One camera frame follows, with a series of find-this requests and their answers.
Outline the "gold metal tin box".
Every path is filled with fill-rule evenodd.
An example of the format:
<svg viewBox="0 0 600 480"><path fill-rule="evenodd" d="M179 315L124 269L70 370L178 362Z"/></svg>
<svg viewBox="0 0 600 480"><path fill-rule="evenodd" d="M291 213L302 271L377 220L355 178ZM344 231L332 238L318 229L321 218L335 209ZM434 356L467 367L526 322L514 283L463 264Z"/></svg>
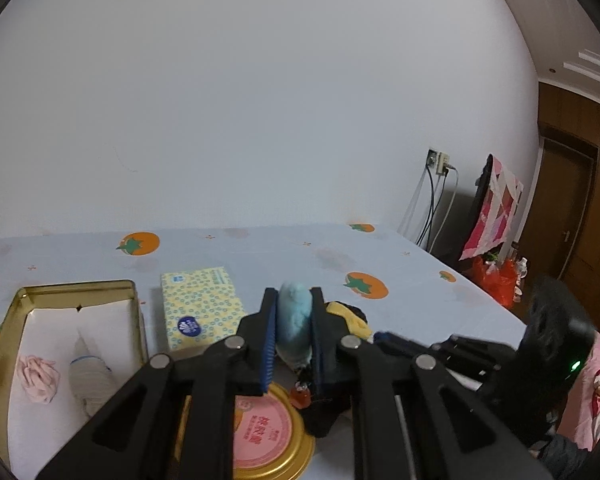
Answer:
<svg viewBox="0 0 600 480"><path fill-rule="evenodd" d="M0 327L0 457L32 479L87 422L69 386L81 334L122 386L147 359L144 320L129 280L23 287ZM50 404L32 403L16 375L20 356L54 361L60 374Z"/></svg>

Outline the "pink patterned cloth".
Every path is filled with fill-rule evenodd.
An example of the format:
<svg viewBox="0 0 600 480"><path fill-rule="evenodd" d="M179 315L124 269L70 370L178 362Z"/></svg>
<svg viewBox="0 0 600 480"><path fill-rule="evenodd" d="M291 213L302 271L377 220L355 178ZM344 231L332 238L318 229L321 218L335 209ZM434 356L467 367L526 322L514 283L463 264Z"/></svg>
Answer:
<svg viewBox="0 0 600 480"><path fill-rule="evenodd" d="M458 260L480 256L505 242L524 185L498 158L486 158L469 211L469 229Z"/></svg>

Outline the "white knit glove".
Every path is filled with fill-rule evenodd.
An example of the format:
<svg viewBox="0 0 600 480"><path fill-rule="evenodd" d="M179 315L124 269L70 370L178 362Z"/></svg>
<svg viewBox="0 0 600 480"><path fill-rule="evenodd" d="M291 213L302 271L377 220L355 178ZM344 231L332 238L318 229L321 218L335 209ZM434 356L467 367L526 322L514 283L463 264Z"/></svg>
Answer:
<svg viewBox="0 0 600 480"><path fill-rule="evenodd" d="M87 418L93 417L118 391L112 370L91 352L81 334L74 344L69 364L69 386L76 403Z"/></svg>

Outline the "brown wooden door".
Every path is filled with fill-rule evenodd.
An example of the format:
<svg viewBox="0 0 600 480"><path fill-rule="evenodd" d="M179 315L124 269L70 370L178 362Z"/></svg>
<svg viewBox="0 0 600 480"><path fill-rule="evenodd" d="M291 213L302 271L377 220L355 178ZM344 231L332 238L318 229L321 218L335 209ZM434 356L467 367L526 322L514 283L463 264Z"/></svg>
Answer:
<svg viewBox="0 0 600 480"><path fill-rule="evenodd" d="M539 85L541 159L519 255L526 283L549 276L600 312L600 104Z"/></svg>

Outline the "black fuzzy cloth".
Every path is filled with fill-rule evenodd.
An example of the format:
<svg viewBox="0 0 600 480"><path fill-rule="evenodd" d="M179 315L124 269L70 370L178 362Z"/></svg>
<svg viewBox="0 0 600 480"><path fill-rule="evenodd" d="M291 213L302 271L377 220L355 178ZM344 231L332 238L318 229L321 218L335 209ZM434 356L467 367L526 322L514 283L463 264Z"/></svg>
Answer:
<svg viewBox="0 0 600 480"><path fill-rule="evenodd" d="M301 383L308 385L310 394L310 404L300 414L312 436L327 437L347 410L352 411L357 437L372 434L379 417L370 383L363 374L364 364L370 364L369 346L362 339L356 348L338 344L332 353L316 352L309 367L300 374Z"/></svg>

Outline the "tomato print tablecloth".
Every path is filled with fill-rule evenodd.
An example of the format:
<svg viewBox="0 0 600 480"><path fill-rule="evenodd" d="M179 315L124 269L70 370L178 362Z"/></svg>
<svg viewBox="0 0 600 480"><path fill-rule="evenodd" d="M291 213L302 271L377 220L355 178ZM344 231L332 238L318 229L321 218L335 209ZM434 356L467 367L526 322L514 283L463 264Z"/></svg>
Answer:
<svg viewBox="0 0 600 480"><path fill-rule="evenodd" d="M0 240L0 327L18 289L129 280L144 320L147 357L165 352L161 275L222 266L247 312L286 281L321 287L328 300L360 308L376 332L421 344L453 334L519 344L524 324L422 248L378 226L270 226L171 230L148 255L123 251L120 233Z"/></svg>

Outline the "wall power outlet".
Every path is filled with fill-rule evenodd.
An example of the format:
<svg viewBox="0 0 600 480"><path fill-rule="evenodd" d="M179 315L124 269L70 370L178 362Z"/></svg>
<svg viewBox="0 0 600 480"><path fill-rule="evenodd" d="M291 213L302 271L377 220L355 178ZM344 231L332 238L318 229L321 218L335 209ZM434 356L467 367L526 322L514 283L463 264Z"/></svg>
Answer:
<svg viewBox="0 0 600 480"><path fill-rule="evenodd" d="M430 148L426 158L426 167L434 171L438 176L447 174L449 171L449 155Z"/></svg>

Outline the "yellow cloth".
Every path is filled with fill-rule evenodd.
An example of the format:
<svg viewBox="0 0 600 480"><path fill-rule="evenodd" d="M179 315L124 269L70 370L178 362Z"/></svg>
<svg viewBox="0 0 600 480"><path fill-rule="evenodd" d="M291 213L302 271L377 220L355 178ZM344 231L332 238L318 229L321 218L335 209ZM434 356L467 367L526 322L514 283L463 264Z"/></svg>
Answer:
<svg viewBox="0 0 600 480"><path fill-rule="evenodd" d="M343 318L347 323L350 334L364 340L369 340L373 336L373 331L368 326L365 314L357 307L332 301L327 305L326 311Z"/></svg>

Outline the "light blue plush keychain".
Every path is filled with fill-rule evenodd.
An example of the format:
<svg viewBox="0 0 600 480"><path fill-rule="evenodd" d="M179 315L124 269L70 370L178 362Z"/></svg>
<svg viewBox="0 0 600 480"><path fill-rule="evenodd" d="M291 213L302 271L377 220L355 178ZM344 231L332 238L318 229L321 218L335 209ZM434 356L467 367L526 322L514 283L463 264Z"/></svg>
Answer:
<svg viewBox="0 0 600 480"><path fill-rule="evenodd" d="M298 282L280 286L276 311L276 350L292 370L310 364L312 295Z"/></svg>

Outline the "red plastic bag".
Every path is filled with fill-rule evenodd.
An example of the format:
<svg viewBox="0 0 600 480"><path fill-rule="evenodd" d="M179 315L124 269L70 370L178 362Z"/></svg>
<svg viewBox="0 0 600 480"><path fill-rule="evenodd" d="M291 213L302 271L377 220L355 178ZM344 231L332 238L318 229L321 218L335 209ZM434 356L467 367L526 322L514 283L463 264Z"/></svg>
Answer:
<svg viewBox="0 0 600 480"><path fill-rule="evenodd" d="M471 260L471 281L506 309L513 307L518 274L513 260L502 264L485 262L481 256Z"/></svg>

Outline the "yellow dotted tissue pack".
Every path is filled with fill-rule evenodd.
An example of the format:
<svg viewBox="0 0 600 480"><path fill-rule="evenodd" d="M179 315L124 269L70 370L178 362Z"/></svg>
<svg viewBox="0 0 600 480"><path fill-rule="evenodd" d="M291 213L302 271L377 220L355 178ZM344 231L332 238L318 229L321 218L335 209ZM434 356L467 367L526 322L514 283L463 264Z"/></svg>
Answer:
<svg viewBox="0 0 600 480"><path fill-rule="evenodd" d="M166 339L172 352L204 351L236 333L246 315L222 266L161 275Z"/></svg>

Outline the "pink scrunched cloth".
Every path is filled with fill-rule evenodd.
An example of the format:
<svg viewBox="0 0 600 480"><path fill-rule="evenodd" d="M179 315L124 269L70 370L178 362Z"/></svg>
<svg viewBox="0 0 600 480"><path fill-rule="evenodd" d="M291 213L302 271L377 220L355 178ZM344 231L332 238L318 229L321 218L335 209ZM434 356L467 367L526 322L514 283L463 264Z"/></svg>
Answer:
<svg viewBox="0 0 600 480"><path fill-rule="evenodd" d="M56 396L60 374L55 362L39 356L20 356L16 375L27 398L36 404L50 404Z"/></svg>

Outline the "round gold pink lid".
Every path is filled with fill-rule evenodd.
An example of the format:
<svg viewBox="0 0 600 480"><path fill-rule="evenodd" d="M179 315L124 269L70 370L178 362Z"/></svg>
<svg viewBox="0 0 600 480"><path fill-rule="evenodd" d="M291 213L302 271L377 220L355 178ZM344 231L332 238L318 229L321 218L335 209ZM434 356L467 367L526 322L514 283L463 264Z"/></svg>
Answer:
<svg viewBox="0 0 600 480"><path fill-rule="evenodd" d="M281 385L272 382L264 396L236 398L234 479L299 479L314 448L315 438Z"/></svg>

